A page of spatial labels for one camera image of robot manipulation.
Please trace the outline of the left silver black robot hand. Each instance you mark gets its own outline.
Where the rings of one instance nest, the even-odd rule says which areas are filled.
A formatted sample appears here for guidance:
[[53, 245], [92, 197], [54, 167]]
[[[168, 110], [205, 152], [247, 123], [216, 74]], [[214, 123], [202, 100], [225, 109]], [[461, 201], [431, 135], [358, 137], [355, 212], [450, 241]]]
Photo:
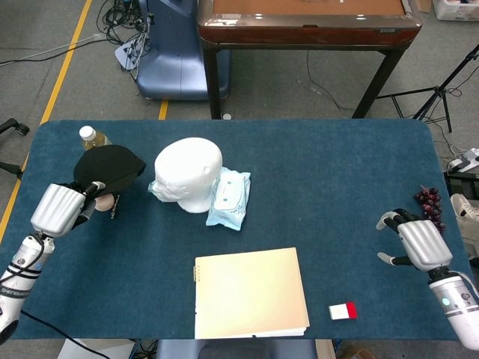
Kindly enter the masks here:
[[106, 185], [94, 181], [82, 191], [65, 185], [50, 184], [31, 217], [39, 233], [58, 238], [88, 221], [94, 213], [94, 198]]

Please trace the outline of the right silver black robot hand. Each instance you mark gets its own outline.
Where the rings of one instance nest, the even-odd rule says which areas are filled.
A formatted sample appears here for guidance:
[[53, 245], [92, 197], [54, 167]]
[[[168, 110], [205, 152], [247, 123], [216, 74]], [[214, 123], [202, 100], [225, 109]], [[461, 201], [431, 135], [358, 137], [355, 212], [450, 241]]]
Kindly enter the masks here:
[[377, 256], [384, 263], [391, 266], [414, 266], [422, 272], [450, 265], [453, 255], [431, 220], [421, 219], [405, 209], [396, 209], [384, 213], [376, 224], [377, 230], [386, 227], [398, 235], [406, 256], [393, 257], [378, 252]]

